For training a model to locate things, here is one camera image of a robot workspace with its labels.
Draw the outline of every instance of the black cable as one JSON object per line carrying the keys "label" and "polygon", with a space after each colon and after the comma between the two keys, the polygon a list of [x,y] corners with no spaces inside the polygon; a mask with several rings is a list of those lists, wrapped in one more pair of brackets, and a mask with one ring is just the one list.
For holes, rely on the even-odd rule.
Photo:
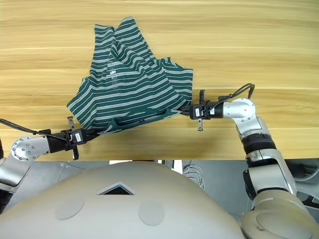
{"label": "black cable", "polygon": [[66,143],[68,143],[68,140],[65,139],[65,138],[61,138],[61,137],[55,136],[55,135],[50,134],[50,133],[44,133],[44,132],[38,132],[38,131],[35,131],[35,130],[31,130],[31,129],[22,127],[22,126],[20,126],[20,125],[17,125],[17,124],[15,124],[15,123],[12,123],[12,122],[10,122],[10,121],[7,121],[7,120],[5,120],[5,119],[0,119],[0,123],[3,123],[3,124],[6,125],[6,126],[9,126],[9,127],[11,127],[11,128],[14,128],[14,129],[17,129],[17,130],[20,130],[20,131],[24,131],[24,132],[32,133],[32,134],[45,135],[45,136],[48,136],[48,137],[52,137],[52,138],[56,138],[56,139],[63,140],[63,141],[65,141]]}
{"label": "black cable", "polygon": [[235,91],[234,93],[232,94],[229,94],[227,96],[225,96],[222,100],[220,100],[218,103],[216,103],[214,106],[212,107],[209,107],[209,109],[213,109],[215,108],[216,106],[220,105],[221,103],[229,100],[230,98],[233,98],[233,97],[236,97],[236,96],[239,96],[240,94],[244,93],[246,90],[249,89],[249,92],[248,92],[248,98],[250,99],[251,96],[253,95],[253,92],[254,92],[254,89],[255,89],[255,85],[254,84],[251,84],[251,83],[248,83],[244,86],[242,86],[241,88],[239,88],[237,91]]}

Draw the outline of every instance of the white stripe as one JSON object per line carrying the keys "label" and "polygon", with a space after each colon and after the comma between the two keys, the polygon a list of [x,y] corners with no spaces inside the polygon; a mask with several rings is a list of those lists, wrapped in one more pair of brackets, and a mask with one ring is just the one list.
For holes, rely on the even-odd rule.
{"label": "white stripe", "polygon": [[[169,90],[171,90],[172,89],[172,86],[170,86],[170,87],[168,87],[166,90],[164,90],[164,92],[167,92],[167,91],[169,91]],[[136,97],[130,97],[130,98],[127,98],[127,100],[129,100],[129,99],[133,99],[133,98],[137,98],[137,97],[141,97],[141,96],[143,96],[143,95],[145,95],[145,94],[142,94],[142,95],[139,95],[139,96],[136,96]],[[76,109],[74,109],[73,111],[76,111],[79,107],[81,107],[84,103],[86,104],[86,106],[80,111],[80,112],[78,112],[75,116],[76,117],[78,117],[79,115],[81,115],[83,112],[85,112],[86,111],[86,109],[87,108],[89,108],[90,106],[92,106],[92,104],[96,101],[96,100],[101,100],[101,99],[106,99],[106,98],[109,98],[109,96],[108,95],[106,95],[106,96],[102,96],[102,97],[94,97],[90,102],[88,102],[88,103],[86,103],[86,102],[83,102],[82,104],[80,104]],[[143,101],[146,101],[147,99],[150,99],[150,96],[149,97],[146,97],[146,98],[144,98],[144,99],[141,99],[141,100],[139,100],[139,101],[132,101],[132,103],[122,103],[122,104],[118,104],[118,105],[112,105],[113,107],[117,107],[117,106],[125,106],[125,105],[130,105],[130,104],[135,104],[134,102],[143,102]],[[100,109],[108,109],[108,108],[112,108],[111,106],[104,106],[104,107],[96,107],[96,109],[98,109],[98,110],[100,110]]]}
{"label": "white stripe", "polygon": [[181,90],[175,90],[176,92],[188,92],[188,93],[193,93],[192,90],[188,90],[188,89],[181,89]]}
{"label": "white stripe", "polygon": [[121,107],[121,106],[128,106],[128,105],[133,105],[133,104],[137,104],[137,103],[141,103],[143,101],[147,101],[147,100],[151,100],[151,99],[154,99],[156,97],[159,97],[161,95],[163,95],[164,93],[168,92],[172,90],[172,86],[168,87],[167,89],[165,89],[164,91],[162,92],[159,92],[155,95],[151,95],[151,96],[148,96],[144,99],[141,99],[141,100],[136,100],[136,101],[131,101],[131,102],[127,102],[127,103],[122,103],[122,104],[116,104],[116,105],[108,105],[108,106],[102,106],[102,107],[97,107],[96,109],[97,110],[105,110],[105,109],[109,109],[109,108],[114,108],[114,107]]}
{"label": "white stripe", "polygon": [[191,80],[169,80],[171,83],[192,83]]}
{"label": "white stripe", "polygon": [[126,112],[124,114],[117,114],[117,115],[112,115],[112,116],[103,116],[103,117],[95,117],[95,120],[107,120],[107,119],[112,119],[115,117],[125,117],[129,114],[130,112]]}
{"label": "white stripe", "polygon": [[183,70],[183,71],[169,71],[169,70],[165,70],[168,73],[172,73],[172,74],[181,74],[181,73],[193,73],[193,70]]}
{"label": "white stripe", "polygon": [[96,46],[101,46],[101,45],[104,45],[105,43],[112,43],[112,41],[114,41],[115,40],[115,37],[110,37],[110,38],[108,38],[108,39],[106,39],[106,40],[104,40],[104,41],[102,41],[102,42],[100,42],[100,43],[95,43],[95,45]]}
{"label": "white stripe", "polygon": [[122,131],[122,130],[121,129],[117,129],[117,130],[111,131],[111,132],[105,132],[105,133],[99,132],[98,134],[110,134],[110,133],[116,133],[116,132],[120,132],[120,131]]}
{"label": "white stripe", "polygon": [[118,34],[120,34],[120,33],[126,32],[126,31],[130,31],[130,30],[132,30],[132,29],[134,29],[134,28],[138,28],[138,26],[137,26],[136,24],[134,24],[133,26],[124,28],[123,30],[117,30],[117,31],[115,32],[115,35],[118,35]]}
{"label": "white stripe", "polygon": [[170,102],[170,101],[176,99],[178,96],[179,96],[179,95],[174,95],[174,96],[172,96],[171,98],[167,99],[166,101],[162,101],[162,102],[160,102],[159,104],[157,104],[157,105],[155,105],[155,106],[152,106],[152,107],[150,107],[150,108],[152,108],[152,109],[159,108],[159,107],[165,105],[166,103],[168,103],[168,102]]}

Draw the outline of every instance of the gray floor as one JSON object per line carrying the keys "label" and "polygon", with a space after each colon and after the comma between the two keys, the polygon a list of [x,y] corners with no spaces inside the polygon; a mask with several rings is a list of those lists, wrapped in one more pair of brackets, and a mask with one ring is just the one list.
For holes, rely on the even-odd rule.
{"label": "gray floor", "polygon": [[[193,163],[200,166],[204,172],[206,193],[235,219],[238,220],[244,212],[251,210],[251,201],[246,195],[242,176],[247,169],[245,161],[201,160]],[[108,164],[108,161],[34,162],[6,209],[84,169]],[[309,211],[319,222],[319,211]]]}

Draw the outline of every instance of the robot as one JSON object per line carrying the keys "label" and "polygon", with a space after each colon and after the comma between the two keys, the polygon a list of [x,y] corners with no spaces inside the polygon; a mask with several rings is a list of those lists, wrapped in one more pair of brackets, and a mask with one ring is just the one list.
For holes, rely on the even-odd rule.
{"label": "robot", "polygon": [[[229,99],[249,89],[248,98]],[[246,152],[243,172],[252,210],[236,221],[193,181],[168,167],[133,161],[85,170],[55,184],[0,215],[1,239],[319,239],[319,226],[296,197],[295,181],[250,100],[247,84],[217,102],[204,100],[182,109],[198,120],[233,119]],[[70,129],[52,134],[1,120],[36,136],[17,139],[0,160],[0,189],[14,193],[33,160],[73,150],[98,136],[93,130]]]}

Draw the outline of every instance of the circular indentation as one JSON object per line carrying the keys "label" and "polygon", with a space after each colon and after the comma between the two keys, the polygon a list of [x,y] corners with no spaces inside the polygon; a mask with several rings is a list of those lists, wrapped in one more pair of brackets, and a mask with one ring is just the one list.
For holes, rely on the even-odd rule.
{"label": "circular indentation", "polygon": [[146,225],[157,226],[165,218],[165,208],[155,201],[142,202],[139,207],[139,217]]}
{"label": "circular indentation", "polygon": [[75,216],[84,206],[83,198],[71,198],[61,203],[55,210],[58,220],[66,220]]}
{"label": "circular indentation", "polygon": [[262,213],[256,220],[265,230],[280,238],[310,239],[313,236],[308,228],[288,216]]}

